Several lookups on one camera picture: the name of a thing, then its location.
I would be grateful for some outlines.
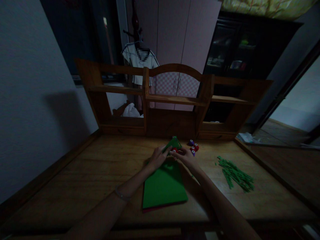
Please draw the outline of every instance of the forearm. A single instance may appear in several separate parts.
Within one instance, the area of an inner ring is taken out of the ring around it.
[[[189,168],[209,198],[222,229],[230,239],[260,239],[250,224],[199,167]]]
[[[132,197],[153,171],[154,169],[150,166],[144,167],[119,186],[118,191],[125,197]],[[113,227],[126,205],[126,201],[112,192],[93,208],[81,222],[72,227],[62,239],[102,239]]]

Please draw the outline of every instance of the hand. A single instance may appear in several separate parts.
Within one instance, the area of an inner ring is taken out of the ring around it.
[[[163,149],[165,148],[166,145],[162,145],[160,147],[157,147],[154,149],[153,154],[151,156],[150,162],[148,163],[147,166],[152,168],[152,171],[154,172],[157,170],[163,162],[166,160],[167,155],[169,151],[172,149],[172,146],[168,147],[164,153],[162,153]]]
[[[185,147],[182,147],[179,149],[181,152],[170,152],[170,154],[174,157],[174,158],[178,158],[181,160],[181,162],[186,165],[187,168],[189,168],[189,170],[192,169],[196,169],[199,167],[196,158],[192,155],[190,149],[187,149]]]

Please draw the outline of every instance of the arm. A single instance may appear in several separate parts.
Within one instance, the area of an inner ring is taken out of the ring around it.
[[[165,145],[156,148],[150,162],[140,172],[118,187],[119,193],[125,197],[132,197],[140,185],[155,171],[167,158],[172,147],[162,150]],[[127,202],[115,192],[110,193],[104,200],[95,206],[84,218],[73,226],[61,240],[66,239],[103,239],[120,217]]]
[[[175,158],[180,159],[198,180],[212,207],[214,208],[225,234],[230,239],[260,239],[259,235],[253,230],[244,217],[237,211],[237,209],[229,202],[229,200],[214,185],[206,173],[200,168],[191,151],[184,147],[181,150],[183,151],[184,155],[175,152],[170,152],[170,154]]]

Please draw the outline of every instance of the glass cabinet door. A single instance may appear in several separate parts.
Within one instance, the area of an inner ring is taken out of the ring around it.
[[[208,60],[206,63],[206,74],[221,73],[225,67],[229,49],[234,40],[236,28],[217,24],[213,41],[211,43]]]
[[[258,45],[259,37],[258,32],[243,31],[240,34],[235,54],[227,66],[226,76],[245,77],[249,71],[251,60],[254,58],[254,50]]]

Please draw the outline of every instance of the wardrobe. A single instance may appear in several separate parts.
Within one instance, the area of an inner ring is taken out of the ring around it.
[[[128,27],[131,30],[131,1],[127,0],[126,6]],[[160,65],[181,63],[203,72],[221,2],[136,0],[136,7],[144,43],[156,54]],[[153,81],[156,94],[197,97],[199,82],[189,75],[168,72],[155,76]],[[193,110],[192,105],[173,103],[156,103],[155,108]]]

